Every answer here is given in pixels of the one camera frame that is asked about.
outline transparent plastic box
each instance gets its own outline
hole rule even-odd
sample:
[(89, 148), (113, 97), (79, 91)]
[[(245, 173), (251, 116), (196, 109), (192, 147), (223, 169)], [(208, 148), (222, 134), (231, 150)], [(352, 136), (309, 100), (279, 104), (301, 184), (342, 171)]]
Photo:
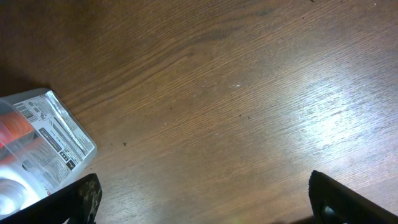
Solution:
[(96, 152), (53, 91), (0, 98), (0, 220), (74, 182)]

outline wooden table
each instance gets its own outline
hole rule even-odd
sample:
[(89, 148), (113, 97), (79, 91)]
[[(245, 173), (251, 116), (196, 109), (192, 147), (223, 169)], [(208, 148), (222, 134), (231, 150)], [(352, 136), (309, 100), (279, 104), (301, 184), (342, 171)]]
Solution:
[(393, 0), (1, 1), (2, 90), (98, 145), (97, 223), (290, 223), (322, 171), (398, 213)]

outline orange object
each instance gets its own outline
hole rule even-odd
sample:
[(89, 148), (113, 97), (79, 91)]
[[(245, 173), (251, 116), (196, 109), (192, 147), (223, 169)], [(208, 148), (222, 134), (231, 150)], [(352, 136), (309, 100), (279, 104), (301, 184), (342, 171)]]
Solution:
[(33, 131), (32, 125), (19, 113), (0, 116), (0, 147)]

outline plastic container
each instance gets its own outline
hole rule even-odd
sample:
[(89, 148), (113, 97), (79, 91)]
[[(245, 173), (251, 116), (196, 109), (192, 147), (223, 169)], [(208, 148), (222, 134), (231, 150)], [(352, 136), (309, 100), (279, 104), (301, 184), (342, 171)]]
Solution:
[(96, 152), (53, 91), (0, 98), (0, 220), (74, 182)]

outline white label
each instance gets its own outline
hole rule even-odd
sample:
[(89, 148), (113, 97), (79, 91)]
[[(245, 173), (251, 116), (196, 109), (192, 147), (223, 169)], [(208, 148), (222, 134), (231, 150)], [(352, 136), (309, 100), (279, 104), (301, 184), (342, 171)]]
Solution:
[(59, 183), (94, 149), (84, 134), (59, 102), (55, 108), (45, 95), (36, 96), (14, 104), (15, 108), (29, 121), (52, 148), (39, 147), (33, 157)]

